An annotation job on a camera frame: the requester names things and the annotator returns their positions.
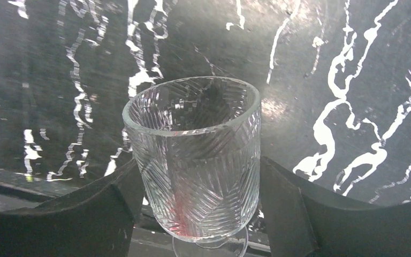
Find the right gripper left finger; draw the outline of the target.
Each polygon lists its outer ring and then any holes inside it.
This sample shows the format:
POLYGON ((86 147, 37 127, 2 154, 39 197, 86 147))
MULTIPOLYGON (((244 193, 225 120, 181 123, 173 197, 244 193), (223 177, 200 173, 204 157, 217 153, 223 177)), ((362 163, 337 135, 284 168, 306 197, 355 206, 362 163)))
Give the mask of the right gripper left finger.
POLYGON ((0 256, 128 256, 143 196, 132 160, 37 207, 0 211, 0 256))

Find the clear stemless glass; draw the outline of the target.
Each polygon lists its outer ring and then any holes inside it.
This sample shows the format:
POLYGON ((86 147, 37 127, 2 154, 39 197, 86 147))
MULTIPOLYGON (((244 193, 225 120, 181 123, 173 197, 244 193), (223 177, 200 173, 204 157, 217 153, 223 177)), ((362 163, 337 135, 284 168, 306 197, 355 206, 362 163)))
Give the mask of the clear stemless glass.
POLYGON ((176 256, 244 256, 258 206, 261 96, 228 77, 172 80, 123 108, 133 158, 176 256))

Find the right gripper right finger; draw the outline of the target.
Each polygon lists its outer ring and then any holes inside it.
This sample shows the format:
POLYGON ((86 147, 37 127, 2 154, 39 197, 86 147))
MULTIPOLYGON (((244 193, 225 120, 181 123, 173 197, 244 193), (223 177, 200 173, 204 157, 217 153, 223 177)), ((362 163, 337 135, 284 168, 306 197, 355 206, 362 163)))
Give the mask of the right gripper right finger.
POLYGON ((272 256, 411 256, 411 202, 354 200, 261 158, 260 196, 272 256))

